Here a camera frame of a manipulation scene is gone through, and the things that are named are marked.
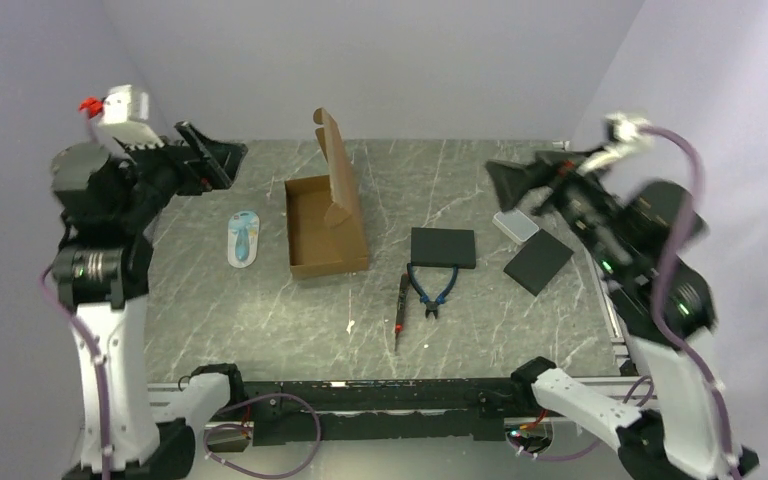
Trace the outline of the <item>blue white blister pack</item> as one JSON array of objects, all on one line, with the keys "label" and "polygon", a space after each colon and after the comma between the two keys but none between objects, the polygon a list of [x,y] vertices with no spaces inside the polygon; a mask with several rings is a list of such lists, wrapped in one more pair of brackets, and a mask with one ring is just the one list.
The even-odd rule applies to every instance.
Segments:
[{"label": "blue white blister pack", "polygon": [[254,211],[239,211],[228,221],[227,260],[238,269],[250,266],[256,259],[260,218]]}]

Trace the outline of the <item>brown cardboard express box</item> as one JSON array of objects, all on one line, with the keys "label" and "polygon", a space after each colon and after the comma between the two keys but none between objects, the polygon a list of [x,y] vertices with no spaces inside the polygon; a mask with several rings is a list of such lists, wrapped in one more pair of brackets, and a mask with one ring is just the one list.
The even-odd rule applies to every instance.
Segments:
[{"label": "brown cardboard express box", "polygon": [[284,183],[289,269],[296,280],[369,268],[358,184],[339,126],[330,113],[313,113],[326,175]]}]

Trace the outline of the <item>red utility knife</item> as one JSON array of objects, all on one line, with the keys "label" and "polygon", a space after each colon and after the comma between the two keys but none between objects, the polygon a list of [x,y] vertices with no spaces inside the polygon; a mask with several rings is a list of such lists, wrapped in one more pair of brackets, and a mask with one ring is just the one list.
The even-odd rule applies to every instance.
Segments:
[{"label": "red utility knife", "polygon": [[407,273],[403,273],[400,277],[397,307],[394,325],[394,351],[398,349],[399,336],[403,330],[405,314],[406,314],[406,301],[409,290],[411,288],[410,278]]}]

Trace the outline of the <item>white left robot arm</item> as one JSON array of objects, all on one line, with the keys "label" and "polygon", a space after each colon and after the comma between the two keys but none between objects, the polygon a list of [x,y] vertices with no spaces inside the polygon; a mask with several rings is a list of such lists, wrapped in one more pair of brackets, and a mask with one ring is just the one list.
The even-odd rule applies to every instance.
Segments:
[{"label": "white left robot arm", "polygon": [[188,122],[176,131],[175,141],[134,136],[122,142],[122,155],[78,143],[51,163],[65,232],[43,276],[70,323],[83,388],[84,434],[71,479],[183,479],[211,418],[232,420],[247,406],[231,363],[196,368],[164,408],[150,404],[144,332],[153,247],[146,230],[176,196],[229,189],[248,152]]}]

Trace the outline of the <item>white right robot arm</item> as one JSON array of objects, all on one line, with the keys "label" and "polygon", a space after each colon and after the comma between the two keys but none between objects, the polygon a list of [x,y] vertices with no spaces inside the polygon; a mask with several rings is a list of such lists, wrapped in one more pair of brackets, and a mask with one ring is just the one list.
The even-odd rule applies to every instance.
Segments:
[{"label": "white right robot arm", "polygon": [[726,419],[723,388],[710,362],[716,313],[705,279],[678,256],[706,226],[693,195],[653,180],[627,202],[608,193],[583,158],[540,151],[530,164],[490,160],[485,168],[509,211],[536,189],[536,214],[558,213],[596,262],[625,338],[651,378],[655,408],[623,404],[537,357],[512,373],[511,401],[534,415],[560,414],[614,450],[635,479],[742,479],[757,468]]}]

